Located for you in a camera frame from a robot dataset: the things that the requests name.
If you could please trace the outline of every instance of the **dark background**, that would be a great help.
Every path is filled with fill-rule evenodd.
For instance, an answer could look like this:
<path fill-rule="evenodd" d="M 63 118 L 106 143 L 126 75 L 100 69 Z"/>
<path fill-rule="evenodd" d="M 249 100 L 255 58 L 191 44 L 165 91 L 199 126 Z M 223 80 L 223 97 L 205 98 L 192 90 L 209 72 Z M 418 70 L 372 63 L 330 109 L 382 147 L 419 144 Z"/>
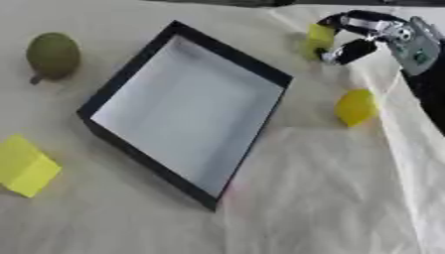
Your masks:
<path fill-rule="evenodd" d="M 286 6 L 293 4 L 445 7 L 445 0 L 151 0 L 151 1 L 195 2 L 202 4 L 233 5 L 241 7 Z"/>

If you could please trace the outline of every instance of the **white cloth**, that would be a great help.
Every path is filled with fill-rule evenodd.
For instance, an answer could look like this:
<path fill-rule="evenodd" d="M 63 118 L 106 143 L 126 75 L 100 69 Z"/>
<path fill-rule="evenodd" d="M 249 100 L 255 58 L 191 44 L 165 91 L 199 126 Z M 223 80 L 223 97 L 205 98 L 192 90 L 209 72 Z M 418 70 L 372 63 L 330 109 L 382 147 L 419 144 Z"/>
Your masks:
<path fill-rule="evenodd" d="M 382 50 L 349 67 L 325 66 L 295 52 L 294 32 L 345 8 L 4 0 L 0 139 L 22 133 L 64 168 L 33 199 L 0 193 L 0 253 L 441 253 L 444 139 L 396 62 Z M 430 22 L 445 19 L 441 9 L 419 10 Z M 296 77 L 216 213 L 74 115 L 174 19 Z M 71 80 L 32 86 L 24 51 L 49 31 L 77 40 L 83 65 Z M 333 107 L 357 86 L 376 94 L 380 118 L 346 129 Z"/>

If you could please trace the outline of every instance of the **yellow block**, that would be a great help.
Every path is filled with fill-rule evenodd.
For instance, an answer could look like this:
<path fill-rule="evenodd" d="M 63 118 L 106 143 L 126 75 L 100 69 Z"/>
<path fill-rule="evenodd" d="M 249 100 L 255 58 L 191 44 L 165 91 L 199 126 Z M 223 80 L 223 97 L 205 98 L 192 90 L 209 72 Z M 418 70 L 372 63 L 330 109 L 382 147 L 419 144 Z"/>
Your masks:
<path fill-rule="evenodd" d="M 56 176 L 61 167 L 20 135 L 0 144 L 0 184 L 33 197 Z"/>
<path fill-rule="evenodd" d="M 367 89 L 353 89 L 347 92 L 336 105 L 337 116 L 348 127 L 362 123 L 376 113 L 372 93 Z"/>
<path fill-rule="evenodd" d="M 317 60 L 315 50 L 330 49 L 334 43 L 335 30 L 318 24 L 309 26 L 306 40 L 300 45 L 300 52 L 308 60 Z"/>

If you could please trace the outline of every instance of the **open box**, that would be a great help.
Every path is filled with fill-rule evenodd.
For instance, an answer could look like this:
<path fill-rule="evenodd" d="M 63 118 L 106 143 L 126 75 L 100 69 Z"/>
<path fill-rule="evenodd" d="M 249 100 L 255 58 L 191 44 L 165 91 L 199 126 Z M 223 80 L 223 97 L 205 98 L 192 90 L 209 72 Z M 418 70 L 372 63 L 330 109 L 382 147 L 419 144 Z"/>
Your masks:
<path fill-rule="evenodd" d="M 216 209 L 291 79 L 175 21 L 77 114 L 95 135 Z"/>

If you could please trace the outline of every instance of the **green ball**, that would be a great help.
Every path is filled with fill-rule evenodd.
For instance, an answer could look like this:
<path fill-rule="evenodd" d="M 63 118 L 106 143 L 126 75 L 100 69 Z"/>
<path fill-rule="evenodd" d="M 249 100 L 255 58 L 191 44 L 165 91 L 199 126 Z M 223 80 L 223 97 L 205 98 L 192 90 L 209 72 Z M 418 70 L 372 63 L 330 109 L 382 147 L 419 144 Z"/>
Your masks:
<path fill-rule="evenodd" d="M 36 79 L 61 79 L 72 75 L 80 65 L 77 44 L 61 33 L 38 36 L 31 42 L 26 56 Z"/>

